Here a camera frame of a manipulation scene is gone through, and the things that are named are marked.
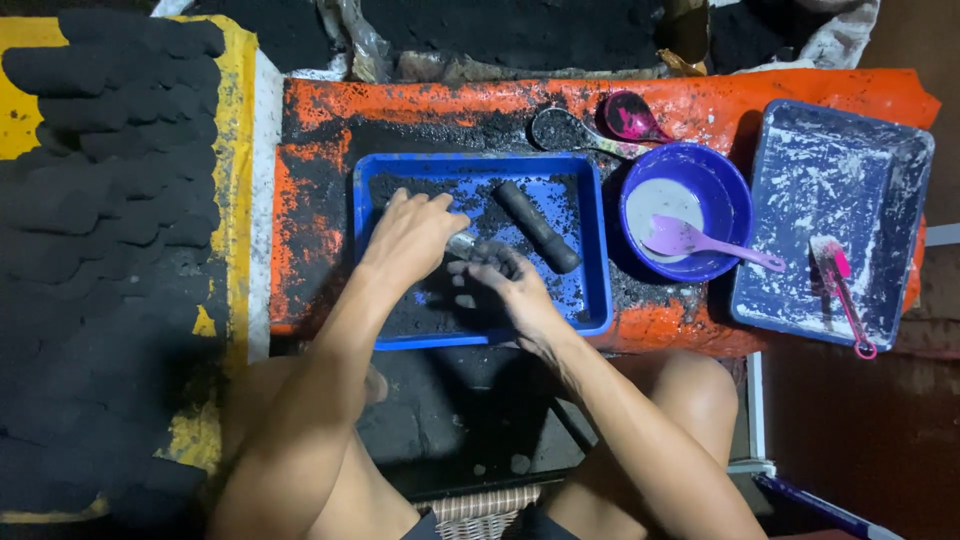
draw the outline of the white paint-splattered tray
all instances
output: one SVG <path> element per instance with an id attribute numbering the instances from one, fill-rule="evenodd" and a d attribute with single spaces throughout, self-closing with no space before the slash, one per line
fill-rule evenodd
<path id="1" fill-rule="evenodd" d="M 782 257 L 783 273 L 739 265 L 731 312 L 737 322 L 852 345 L 839 298 L 827 294 L 810 256 L 813 235 L 844 246 L 847 278 L 878 351 L 893 347 L 924 204 L 933 137 L 923 131 L 792 100 L 775 100 L 763 128 L 751 186 L 749 247 Z"/>

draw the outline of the leg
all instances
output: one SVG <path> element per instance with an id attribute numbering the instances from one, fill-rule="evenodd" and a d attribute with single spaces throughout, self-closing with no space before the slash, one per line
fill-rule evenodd
<path id="1" fill-rule="evenodd" d="M 737 398 L 730 375 L 716 360 L 686 351 L 658 351 L 643 360 L 611 362 L 696 439 L 717 466 L 727 466 Z M 580 540 L 639 540 L 657 529 L 644 511 L 641 494 L 602 440 L 544 509 Z"/>
<path id="2" fill-rule="evenodd" d="M 242 452 L 247 433 L 262 421 L 298 361 L 296 356 L 282 356 L 257 362 L 231 385 L 222 422 L 225 463 Z M 368 373 L 368 402 L 385 397 L 385 385 L 379 381 L 382 376 L 375 370 Z M 318 399 L 317 406 L 323 406 L 322 399 Z M 380 475 L 355 434 L 339 466 L 333 490 L 310 529 L 310 538 L 398 540 L 420 519 L 417 510 Z"/>

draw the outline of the purple spoon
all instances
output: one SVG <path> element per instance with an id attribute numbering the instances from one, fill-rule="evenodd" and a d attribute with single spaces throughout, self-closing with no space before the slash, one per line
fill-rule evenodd
<path id="1" fill-rule="evenodd" d="M 677 139 L 663 132 L 647 102 L 630 90 L 614 92 L 607 98 L 603 118 L 610 131 L 625 140 L 646 140 L 663 144 L 677 142 Z"/>
<path id="2" fill-rule="evenodd" d="M 643 245 L 659 254 L 689 255 L 698 251 L 718 251 L 745 258 L 776 272 L 786 269 L 782 258 L 714 240 L 683 219 L 654 214 L 650 221 L 653 233 L 643 240 Z"/>

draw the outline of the person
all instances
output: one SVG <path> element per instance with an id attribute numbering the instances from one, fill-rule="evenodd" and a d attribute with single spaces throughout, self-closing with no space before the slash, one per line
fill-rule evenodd
<path id="1" fill-rule="evenodd" d="M 388 313 L 469 224 L 447 211 L 451 201 L 398 190 L 305 353 L 255 363 L 234 383 L 223 419 L 232 470 L 210 540 L 439 538 L 436 517 L 420 516 L 379 474 L 354 423 L 367 401 L 382 397 L 382 381 L 366 391 L 365 381 L 376 380 L 368 376 L 373 341 Z M 524 534 L 766 538 L 726 474 L 737 410 L 727 371 L 682 351 L 614 366 L 553 307 L 533 264 L 510 251 L 499 257 L 515 270 L 512 279 L 490 264 L 461 261 L 449 270 L 500 296 L 517 345 L 557 374 L 600 438 L 554 496 L 524 510 Z"/>

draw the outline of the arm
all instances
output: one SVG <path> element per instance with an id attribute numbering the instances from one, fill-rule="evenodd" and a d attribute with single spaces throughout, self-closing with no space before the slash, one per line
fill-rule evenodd
<path id="1" fill-rule="evenodd" d="M 518 344 L 542 358 L 577 396 L 660 525 L 686 540 L 766 538 L 726 471 L 577 335 L 553 307 L 534 266 L 512 252 L 502 257 L 514 261 L 501 264 L 500 272 L 465 262 L 448 269 L 499 293 Z M 505 266 L 516 268 L 507 272 L 511 279 L 501 273 Z"/>
<path id="2" fill-rule="evenodd" d="M 439 266 L 446 241 L 469 224 L 446 211 L 451 201 L 394 195 L 304 361 L 245 441 L 208 538 L 302 538 L 317 520 L 363 411 L 373 341 L 400 296 Z"/>

